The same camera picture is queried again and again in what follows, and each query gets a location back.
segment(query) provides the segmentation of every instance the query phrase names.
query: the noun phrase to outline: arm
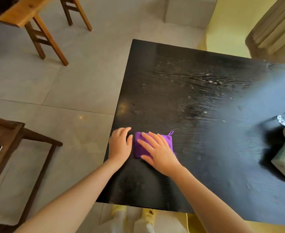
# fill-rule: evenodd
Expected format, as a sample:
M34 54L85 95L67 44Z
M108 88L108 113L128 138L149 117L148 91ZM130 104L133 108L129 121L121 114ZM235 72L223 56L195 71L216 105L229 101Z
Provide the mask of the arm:
M129 157L133 136L126 141L126 135L130 129L113 131L108 160L21 225L16 233L76 232L110 177Z
M142 140L138 140L138 142L151 154L153 159L146 155L141 158L159 172L172 178L191 204L208 233L254 232L233 209L200 183L179 163L161 135L149 132L149 135L144 133L142 136L151 145Z

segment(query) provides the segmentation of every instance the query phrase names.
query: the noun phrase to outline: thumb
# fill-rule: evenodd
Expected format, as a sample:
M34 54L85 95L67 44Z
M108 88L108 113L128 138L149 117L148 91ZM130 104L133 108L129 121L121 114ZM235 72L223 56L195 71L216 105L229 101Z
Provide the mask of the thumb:
M127 142L126 142L126 144L127 144L128 146L132 147L132 144L133 144L133 135L129 135L129 136L127 137Z
M142 155L141 158L146 161L148 164L150 164L152 167L154 167L154 160L148 156L148 155Z

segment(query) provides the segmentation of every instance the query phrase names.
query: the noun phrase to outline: folded cloth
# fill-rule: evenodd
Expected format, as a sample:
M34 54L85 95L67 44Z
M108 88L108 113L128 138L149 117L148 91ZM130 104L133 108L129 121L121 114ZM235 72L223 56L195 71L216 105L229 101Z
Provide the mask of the folded cloth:
M173 134L174 131L171 131L167 136L162 135L162 137L164 137L164 139L167 141L170 149L173 151L173 143L172 143L172 137L171 135ZM150 144L141 134L141 132L135 132L135 142L134 142L134 157L135 158L140 158L142 155L148 155L150 157L151 154L141 146L141 144L138 143L138 139L143 140L145 142L147 142L148 144Z

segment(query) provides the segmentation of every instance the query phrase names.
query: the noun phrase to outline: wooden stool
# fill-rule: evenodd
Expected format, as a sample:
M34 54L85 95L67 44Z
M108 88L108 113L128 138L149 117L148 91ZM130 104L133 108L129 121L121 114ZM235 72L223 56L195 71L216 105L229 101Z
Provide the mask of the wooden stool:
M2 149L0 150L0 174L2 173L14 150L16 150L16 148L19 146L22 139L46 142L52 144L52 146L40 171L35 186L33 187L32 192L28 198L27 204L24 208L19 222L15 226L0 224L0 232L3 233L15 231L21 224L26 221L28 213L31 209L31 206L41 185L47 167L55 152L55 149L57 146L63 145L63 143L60 141L56 141L50 137L36 133L25 128L24 126L24 123L8 121L0 118L0 145L2 146Z
M40 18L38 14L39 10L42 9L43 6L49 1L50 0L20 0L15 5L13 5L10 9L5 11L2 15L0 15L0 22L8 24L8 25L13 25L19 28L25 26L41 59L45 59L45 54L40 44L45 44L45 45L51 46L54 49L55 53L60 58L63 65L67 66L68 61L66 57L63 55L62 51L59 49L58 45L52 38L52 35L47 30L46 26L44 25L42 19ZM70 26L73 23L72 23L69 10L77 11L80 13L84 23L86 24L87 29L89 31L92 31L92 26L90 25L90 22L88 21L81 7L79 0L60 0L60 2L63 6L68 24ZM35 21L40 31L33 29L29 21L31 18ZM46 40L40 39L37 36L44 37Z

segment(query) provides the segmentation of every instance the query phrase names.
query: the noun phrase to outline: hand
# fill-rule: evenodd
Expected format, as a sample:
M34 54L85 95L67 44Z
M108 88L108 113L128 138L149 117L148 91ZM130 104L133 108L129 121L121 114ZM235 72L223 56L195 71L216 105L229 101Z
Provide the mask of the hand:
M154 167L160 173L171 177L176 169L182 167L178 159L168 146L167 141L160 134L154 134L149 132L146 134L142 132L142 136L151 144L138 139L138 143L141 144L152 156L142 155L141 158L148 164Z
M130 129L132 128L116 129L109 138L108 160L116 163L118 168L125 163L132 150L133 135L129 135L126 141L126 136Z

